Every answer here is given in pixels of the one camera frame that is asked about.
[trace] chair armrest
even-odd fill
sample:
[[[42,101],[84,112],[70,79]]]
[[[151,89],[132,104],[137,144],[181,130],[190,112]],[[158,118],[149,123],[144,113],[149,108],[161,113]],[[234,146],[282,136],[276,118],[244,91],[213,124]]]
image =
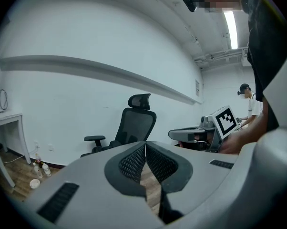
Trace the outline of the chair armrest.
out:
[[[85,141],[100,141],[104,139],[105,139],[105,136],[103,135],[92,135],[92,136],[86,136],[84,138]]]

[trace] human hand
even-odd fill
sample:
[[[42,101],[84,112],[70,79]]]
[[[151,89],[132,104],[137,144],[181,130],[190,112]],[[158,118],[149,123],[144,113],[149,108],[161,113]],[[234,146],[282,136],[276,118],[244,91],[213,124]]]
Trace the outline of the human hand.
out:
[[[223,142],[219,153],[239,154],[244,144],[239,132],[232,133],[229,138]]]

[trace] ceiling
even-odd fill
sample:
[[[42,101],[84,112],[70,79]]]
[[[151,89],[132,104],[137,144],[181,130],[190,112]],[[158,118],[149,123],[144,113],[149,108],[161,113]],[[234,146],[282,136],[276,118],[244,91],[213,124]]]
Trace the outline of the ceiling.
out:
[[[234,12],[238,50],[230,50],[229,30],[221,12],[208,13],[198,8],[190,12],[182,0],[113,0],[129,6],[156,21],[191,54],[201,69],[240,63],[247,47],[247,14]]]

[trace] office chair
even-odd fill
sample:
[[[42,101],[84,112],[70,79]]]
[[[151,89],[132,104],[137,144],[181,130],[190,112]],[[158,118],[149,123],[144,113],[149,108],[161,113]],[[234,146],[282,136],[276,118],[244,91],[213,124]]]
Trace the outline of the office chair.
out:
[[[131,108],[124,109],[116,138],[110,142],[109,146],[101,146],[100,140],[104,140],[105,136],[86,136],[84,140],[95,141],[96,147],[92,149],[91,153],[83,154],[81,157],[129,143],[146,141],[156,122],[156,114],[148,111],[150,110],[150,95],[138,94],[130,97],[128,105]]]

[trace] black shirt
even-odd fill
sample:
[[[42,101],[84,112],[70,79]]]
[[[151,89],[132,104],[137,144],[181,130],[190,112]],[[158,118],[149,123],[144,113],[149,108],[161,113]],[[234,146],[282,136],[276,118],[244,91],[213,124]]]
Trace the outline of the black shirt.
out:
[[[256,99],[262,102],[263,91],[287,58],[287,22],[271,0],[242,0],[248,13],[249,42],[247,59],[252,64]],[[268,106],[267,131],[278,127]]]

